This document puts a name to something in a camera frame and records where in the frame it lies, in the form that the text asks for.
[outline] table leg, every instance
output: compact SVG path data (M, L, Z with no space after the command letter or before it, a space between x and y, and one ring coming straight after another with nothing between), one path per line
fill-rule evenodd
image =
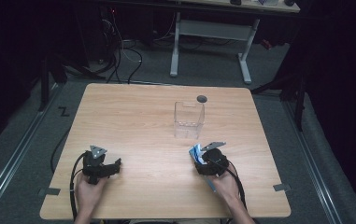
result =
M247 65L247 57L248 57L248 54L249 54L250 46L251 46L251 44L253 42L253 38L256 35L256 31L257 31L257 27L259 26L259 22L260 22L260 20L257 19L253 23L253 25L252 25L252 27L250 29L249 38L248 38L248 41L247 41L247 45L245 46L244 52L238 54L239 64L241 65L242 76L243 76L244 82L246 84L250 84L251 83L251 78L250 78L248 65Z
M180 12L177 12L177 21L175 28L175 43L174 50L172 52L172 62L171 62L171 77L176 77L178 75L178 38L180 33Z

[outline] tape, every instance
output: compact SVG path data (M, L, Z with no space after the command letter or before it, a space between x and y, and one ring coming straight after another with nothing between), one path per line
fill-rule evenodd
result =
M279 185L274 185L273 187L275 191L284 190L286 192L292 189L289 184L279 184Z
M38 197L44 197L46 195L59 195L60 191L61 191L60 189L52 189L52 188L40 189L37 195Z

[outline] black tape mark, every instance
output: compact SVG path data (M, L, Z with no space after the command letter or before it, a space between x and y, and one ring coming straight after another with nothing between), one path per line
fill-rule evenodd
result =
M48 189L40 189L38 191L37 196L38 197L44 197L46 195L59 195L59 192L61 192L60 189L52 189L52 188L48 188Z
M284 190L286 192L292 189L289 184L279 184L279 185L274 185L273 187L275 191Z
M65 114L66 112L66 106L59 106L58 109L62 109L62 114L61 117L69 117L69 114Z

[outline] black cable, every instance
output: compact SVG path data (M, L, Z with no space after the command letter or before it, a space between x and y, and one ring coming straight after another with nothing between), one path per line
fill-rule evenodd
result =
M120 50L120 48L119 48L119 62L118 62L117 65L114 67L114 71L110 74L110 76L108 77L106 83L108 83L108 82L111 80L111 78L113 77L113 75L116 74L116 78L117 78L117 80L119 81L119 83L121 84L120 77L119 77L119 74L118 74L118 72L117 72L117 70L118 70L119 67L120 67L120 62L121 62L121 50Z
M160 46L160 47L169 47L169 46L172 46L174 45L174 41L173 40L168 40L169 38L173 37L172 35L169 36L169 37L166 37L164 39L161 39L161 40L153 40L153 44L157 45L157 46ZM158 42L167 42L168 44L160 44Z
M75 183L74 179L76 176L76 167L78 166L78 162L85 156L85 153L81 154L78 159L75 162L75 165L73 166L72 170L72 175L70 176L70 205L72 206L72 213L73 213L73 220L76 220L76 217L78 215L78 210L76 208L76 199L75 199Z
M134 50L134 49L127 49L127 50L130 50L130 51L133 51L133 52L137 53L137 55L139 55L139 57L140 57L140 63L139 63L139 65L138 65L137 68L134 70L134 72L132 72L131 75L128 77L128 84L130 84L132 76L133 76L134 73L137 71L137 69L139 69L140 66L142 65L142 55L141 55L139 52L137 52L136 50Z
M99 74L101 74L101 73L104 73L104 72L110 70L110 69L116 64L116 58L115 58L114 53L113 53L116 48L109 47L109 49L111 49L111 50L110 50L110 51L111 51L111 55L110 55L110 58L109 58L109 60L108 60L107 65L106 65L105 67L103 67L103 68L100 68L99 70L96 70L96 71L90 71L90 70L88 70L88 71L89 71L90 73L92 73L94 76L95 76L95 75L99 75ZM82 71L78 71L78 73L77 73L77 72L75 72L75 71L72 71L72 70L68 69L67 67L65 68L65 71L66 71L67 73L71 74L71 75L74 75L74 76L86 75L86 74L84 74Z
M195 39L195 38L185 38L185 39L183 39L183 38L181 38L182 40L192 40L192 39ZM184 43L179 43L179 47L180 48L182 48L182 49L187 49L187 50L195 50L195 49L199 49L202 45L203 45L203 43L204 43L204 41L203 41L203 38L200 38L200 40L199 40L199 43L198 43L198 45L197 46L195 46L194 48L185 48L182 44L184 44Z
M54 54L55 59L61 62L61 64L68 64L69 66L73 67L81 74L93 78L93 79L105 79L104 77L99 77L98 75L94 74L92 71L88 70L87 68L75 63L74 61L70 61L69 59L65 58L62 55Z
M70 128L68 128L66 130L66 132L64 133L64 135L62 136L62 138L59 140L58 144L56 145L55 149L52 151L52 154L51 154L51 159L50 159L50 167L51 167L51 171L52 173L55 173L55 169L54 169L54 166L53 166L53 158L55 156L55 153L56 153L56 150L58 149L58 147L61 145L61 143L64 141L64 139L66 138L67 134L69 133L70 131Z
M163 35L163 36L160 37L160 38L156 38L156 39L153 39L153 40L152 40L152 42L153 42L154 44L156 44L156 45L158 45L158 46L162 46L162 45L158 44L156 41L162 41L162 40L168 39L168 38L170 38L170 37L174 37L173 35L170 35L170 33L171 33L171 30L172 30L172 27L173 27L174 24L175 24L175 17L176 17L176 16L177 16L177 13L174 13L174 15L172 16L171 25L169 26L169 29L168 29L168 31L166 32L166 34Z
M134 42L134 44L132 46L126 47L123 44L123 42ZM122 46L123 46L124 49L131 49L131 48L136 46L136 40L134 40L134 39L124 39L124 40L122 40Z
M76 175L78 175L78 173L79 173L80 171L82 171L82 169L77 170L77 171L75 172L74 177L76 177Z
M114 40L113 32L110 32L110 31L112 31L112 29L110 29L110 28L112 28L113 25L112 25L111 21L109 21L109 20L102 19L102 21L108 25L107 32L106 33L104 32L104 35L106 36L107 55L110 55L110 56L109 56L107 65L104 68L94 71L95 74L104 73L104 72L108 71L109 69L111 69L116 64L114 51L116 50L117 45L113 45L113 40Z
M234 169L235 169L235 172L236 172L236 175L231 171L229 170L227 167L224 167L220 164L218 164L217 162L209 159L211 162L213 162L214 164L216 164L217 166L219 166L220 168L224 169L225 171L227 171L228 173L230 173L230 175L234 178L237 186L238 186L238 191L239 191L239 196L241 198L241 202L244 204L245 208L247 208L247 202L245 201L245 191L244 191L244 187L242 186L242 183L241 183L241 180L239 179L238 177L238 171L236 170L235 166L233 165L232 162L228 161L229 164L231 164Z
M237 42L237 40L229 39L229 40L225 40L225 42L223 42L223 43L217 43L215 41L208 40L208 38L204 38L203 41L204 41L204 43L206 43L208 45L216 45L216 46L232 45L235 42Z

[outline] wooden table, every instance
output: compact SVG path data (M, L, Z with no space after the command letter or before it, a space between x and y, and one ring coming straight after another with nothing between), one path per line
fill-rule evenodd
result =
M198 139L174 137L174 104L205 95L205 125ZM221 199L197 174L189 149L225 141L253 217L287 217L291 209L250 91L243 88L90 84L84 92L40 211L71 219L69 179L90 145L108 150L105 164L122 159L108 181L96 218L229 217Z

